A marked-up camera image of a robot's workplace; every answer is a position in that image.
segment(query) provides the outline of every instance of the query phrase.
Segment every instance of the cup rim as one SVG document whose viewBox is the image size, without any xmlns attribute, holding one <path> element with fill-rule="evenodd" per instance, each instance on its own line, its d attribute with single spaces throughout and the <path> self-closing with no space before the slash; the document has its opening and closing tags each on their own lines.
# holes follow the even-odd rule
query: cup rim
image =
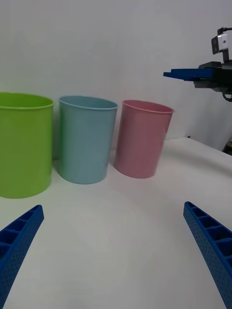
<svg viewBox="0 0 232 309">
<path fill-rule="evenodd" d="M 159 107 L 159 108 L 163 108 L 163 111 L 156 111 L 156 110 L 152 110 L 152 109 L 145 109 L 145 108 L 140 108 L 140 107 L 136 107 L 136 106 L 132 106 L 130 103 L 131 102 L 143 102 L 143 103 L 148 103 L 151 107 Z M 144 111 L 144 112 L 152 112 L 152 113 L 156 113 L 156 114 L 172 114 L 174 113 L 174 110 L 171 107 L 162 105 L 162 104 L 158 104 L 158 103 L 154 103 L 154 102 L 150 102 L 150 101 L 143 101 L 143 100 L 124 100 L 122 101 L 122 103 L 128 107 L 131 107 L 133 109 L 139 110 L 139 111 Z"/>
<path fill-rule="evenodd" d="M 65 98 L 71 98 L 71 97 L 74 97 L 74 98 L 94 98 L 94 99 L 98 99 L 98 100 L 101 100 L 101 101 L 105 101 L 105 102 L 109 102 L 111 104 L 114 105 L 114 107 L 106 107 L 106 108 L 101 108 L 101 107 L 88 107 L 88 106 L 81 106 L 81 105 L 75 105 L 75 104 L 71 104 L 71 103 L 68 103 L 68 102 L 65 102 L 64 99 Z M 76 108 L 81 108 L 81 109 L 86 109 L 86 110 L 98 110 L 98 111 L 111 111 L 111 110 L 116 110 L 118 108 L 118 105 L 115 103 L 115 102 L 112 102 L 110 100 L 106 100 L 104 98 L 97 98 L 97 97 L 90 97 L 90 96 L 62 96 L 62 97 L 59 97 L 59 102 L 60 103 L 63 103 L 65 105 L 69 105 L 69 106 L 73 106 L 73 107 L 76 107 Z"/>
<path fill-rule="evenodd" d="M 54 105 L 54 102 L 52 99 L 44 97 L 44 96 L 38 96 L 35 94 L 31 94 L 31 93 L 24 93 L 24 92 L 0 92 L 0 96 L 1 94 L 9 94 L 9 95 L 19 95 L 19 96 L 28 96 L 28 97 L 37 97 L 37 98 L 43 98 L 46 99 L 47 101 L 50 101 L 50 104 L 48 105 L 42 105 L 42 106 L 29 106 L 29 107 L 23 107 L 23 106 L 1 106 L 0 105 L 0 110 L 4 109 L 4 110 L 23 110 L 23 111 L 27 111 L 27 110 L 40 110 L 40 109 L 44 109 L 44 108 L 49 108 L 51 106 Z"/>
</svg>

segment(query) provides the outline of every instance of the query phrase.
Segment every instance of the pink cup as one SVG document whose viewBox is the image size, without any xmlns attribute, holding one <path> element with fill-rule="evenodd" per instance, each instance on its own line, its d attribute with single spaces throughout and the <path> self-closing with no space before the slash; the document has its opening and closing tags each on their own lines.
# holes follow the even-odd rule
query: pink cup
<svg viewBox="0 0 232 309">
<path fill-rule="evenodd" d="M 120 173 L 134 178 L 155 174 L 173 112 L 156 103 L 123 101 L 115 158 Z"/>
</svg>

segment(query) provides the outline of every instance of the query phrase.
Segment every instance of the plastic cup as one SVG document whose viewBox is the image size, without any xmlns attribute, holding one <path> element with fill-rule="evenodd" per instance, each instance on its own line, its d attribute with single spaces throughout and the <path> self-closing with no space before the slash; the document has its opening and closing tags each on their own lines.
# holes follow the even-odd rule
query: plastic cup
<svg viewBox="0 0 232 309">
<path fill-rule="evenodd" d="M 123 101 L 115 158 L 120 173 L 134 178 L 155 174 L 173 112 L 156 103 Z"/>
<path fill-rule="evenodd" d="M 60 174 L 72 183 L 106 176 L 118 105 L 82 96 L 59 98 Z"/>
<path fill-rule="evenodd" d="M 53 101 L 0 93 L 0 196 L 38 194 L 51 183 Z"/>
</svg>

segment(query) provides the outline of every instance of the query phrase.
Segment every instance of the perforated blue plastic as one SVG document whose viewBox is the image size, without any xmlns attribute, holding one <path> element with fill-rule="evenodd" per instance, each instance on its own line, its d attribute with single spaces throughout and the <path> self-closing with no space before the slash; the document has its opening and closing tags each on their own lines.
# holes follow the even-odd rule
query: perforated blue plastic
<svg viewBox="0 0 232 309">
<path fill-rule="evenodd" d="M 0 309 L 43 219 L 42 206 L 37 205 L 0 231 Z"/>
<path fill-rule="evenodd" d="M 232 309 L 232 232 L 190 202 L 184 217 L 227 309 Z"/>
</svg>

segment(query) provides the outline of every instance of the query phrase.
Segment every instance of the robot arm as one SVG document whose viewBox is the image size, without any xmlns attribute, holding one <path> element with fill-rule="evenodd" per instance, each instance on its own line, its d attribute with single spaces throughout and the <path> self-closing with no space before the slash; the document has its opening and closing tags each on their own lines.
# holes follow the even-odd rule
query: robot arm
<svg viewBox="0 0 232 309">
<path fill-rule="evenodd" d="M 194 82 L 195 88 L 210 88 L 221 92 L 224 99 L 232 102 L 232 61 L 229 58 L 228 39 L 226 31 L 232 28 L 220 28 L 217 36 L 211 40 L 213 54 L 222 53 L 223 63 L 211 61 L 201 64 L 198 69 L 173 69 L 165 72 L 167 77 Z"/>
</svg>

